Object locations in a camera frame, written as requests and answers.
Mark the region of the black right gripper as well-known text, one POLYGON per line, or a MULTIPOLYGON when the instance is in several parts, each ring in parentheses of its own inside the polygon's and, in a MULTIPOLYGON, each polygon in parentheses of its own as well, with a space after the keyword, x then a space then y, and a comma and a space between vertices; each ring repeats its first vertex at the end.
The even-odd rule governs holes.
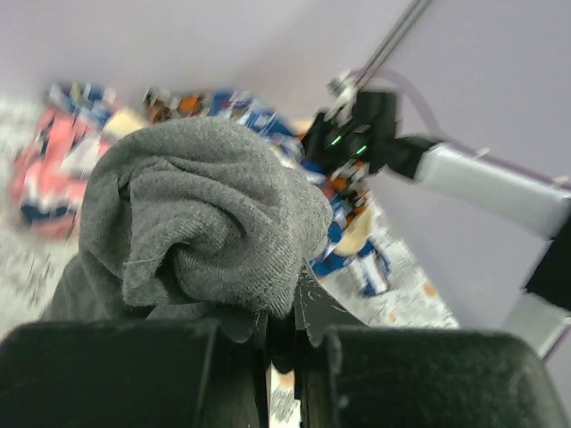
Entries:
POLYGON ((321 173, 331 175, 349 161, 359 160, 368 148, 367 129, 355 125, 337 126, 319 111, 302 138, 304 159, 321 173))

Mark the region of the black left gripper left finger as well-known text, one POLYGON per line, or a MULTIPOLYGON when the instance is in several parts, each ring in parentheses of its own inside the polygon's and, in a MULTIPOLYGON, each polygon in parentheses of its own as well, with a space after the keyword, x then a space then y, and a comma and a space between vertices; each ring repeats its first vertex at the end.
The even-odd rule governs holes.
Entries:
POLYGON ((1 344, 4 427, 265 427, 268 318, 36 322, 1 344))

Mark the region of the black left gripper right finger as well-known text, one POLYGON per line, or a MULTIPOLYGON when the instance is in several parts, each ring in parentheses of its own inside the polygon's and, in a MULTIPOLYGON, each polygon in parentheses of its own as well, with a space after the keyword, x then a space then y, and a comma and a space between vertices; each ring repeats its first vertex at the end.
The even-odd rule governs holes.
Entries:
POLYGON ((294 304, 305 427, 554 427, 543 362, 506 333, 361 324, 310 268, 294 304))

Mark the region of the grey knit cloth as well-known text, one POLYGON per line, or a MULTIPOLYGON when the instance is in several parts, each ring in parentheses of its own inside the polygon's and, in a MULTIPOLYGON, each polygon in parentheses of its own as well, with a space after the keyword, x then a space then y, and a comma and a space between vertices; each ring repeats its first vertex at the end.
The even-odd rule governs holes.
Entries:
POLYGON ((43 319, 192 318, 216 306, 285 317, 331 220, 326 196, 243 125, 139 129, 96 163, 78 253, 43 319))

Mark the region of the blue white red patterned cloth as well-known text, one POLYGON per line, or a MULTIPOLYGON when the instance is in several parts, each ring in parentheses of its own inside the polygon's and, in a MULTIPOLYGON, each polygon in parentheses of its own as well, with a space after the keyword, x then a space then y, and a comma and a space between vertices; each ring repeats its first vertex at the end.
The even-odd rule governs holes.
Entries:
POLYGON ((358 259, 364 294, 387 289, 370 241, 368 147, 346 173, 309 160, 304 135, 247 92, 149 91, 147 125, 95 164, 79 250, 47 309, 52 319, 144 317, 200 302, 283 316, 300 273, 358 259))

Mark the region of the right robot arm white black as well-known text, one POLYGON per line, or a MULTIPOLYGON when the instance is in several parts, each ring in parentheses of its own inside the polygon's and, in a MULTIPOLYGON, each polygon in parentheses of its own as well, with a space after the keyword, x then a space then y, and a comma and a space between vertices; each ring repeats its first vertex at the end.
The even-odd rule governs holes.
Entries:
POLYGON ((382 168, 476 205, 549 240, 504 325, 547 358, 570 332, 570 188, 519 172, 492 157, 425 136, 397 136, 398 97, 360 90, 320 111, 302 138, 326 173, 350 161, 382 168))

